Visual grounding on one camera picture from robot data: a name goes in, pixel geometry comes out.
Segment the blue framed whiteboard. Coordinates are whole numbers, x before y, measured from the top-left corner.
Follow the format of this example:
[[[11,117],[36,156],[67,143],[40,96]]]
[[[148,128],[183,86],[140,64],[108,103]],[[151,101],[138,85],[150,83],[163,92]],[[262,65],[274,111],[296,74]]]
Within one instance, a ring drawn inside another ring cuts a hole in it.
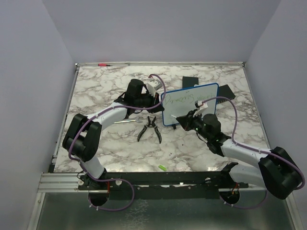
[[[168,91],[161,94],[161,98],[164,99],[162,106],[164,111],[162,112],[162,119],[164,126],[171,126],[177,124],[177,120],[170,115],[176,117],[186,115],[189,111],[196,108],[196,101],[207,101],[208,108],[202,113],[214,114],[216,110],[216,99],[219,90],[218,83],[210,83],[205,85],[199,85],[191,88]]]

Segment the green marker cap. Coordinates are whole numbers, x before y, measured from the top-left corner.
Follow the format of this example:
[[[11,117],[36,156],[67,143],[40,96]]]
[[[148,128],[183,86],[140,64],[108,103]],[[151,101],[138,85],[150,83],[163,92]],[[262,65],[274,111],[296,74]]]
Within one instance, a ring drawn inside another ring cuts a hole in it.
[[[158,168],[163,170],[163,171],[167,171],[166,167],[164,167],[163,165],[159,165]]]

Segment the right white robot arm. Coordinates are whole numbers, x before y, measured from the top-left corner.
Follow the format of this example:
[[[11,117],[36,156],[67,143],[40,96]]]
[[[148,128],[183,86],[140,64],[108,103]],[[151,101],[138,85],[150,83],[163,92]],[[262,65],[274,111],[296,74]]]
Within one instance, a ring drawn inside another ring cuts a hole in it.
[[[232,187],[237,182],[254,184],[266,188],[278,199],[286,199],[305,185],[304,175],[285,149],[261,149],[235,142],[221,131],[216,115],[195,116],[194,113],[190,111],[176,120],[185,131],[194,130],[204,138],[212,153],[246,163],[221,174],[223,186]]]

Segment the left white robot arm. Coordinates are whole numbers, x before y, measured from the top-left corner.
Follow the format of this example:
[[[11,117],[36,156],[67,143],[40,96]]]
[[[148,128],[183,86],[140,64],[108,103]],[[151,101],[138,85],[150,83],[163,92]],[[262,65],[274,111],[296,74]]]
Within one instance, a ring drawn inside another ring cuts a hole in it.
[[[68,151],[69,158],[78,162],[89,175],[93,188],[101,189],[106,183],[106,169],[96,156],[101,132],[137,111],[145,110],[151,114],[164,111],[159,89],[166,89],[160,77],[147,84],[132,79],[126,91],[109,107],[91,115],[76,114],[73,117],[62,146]]]

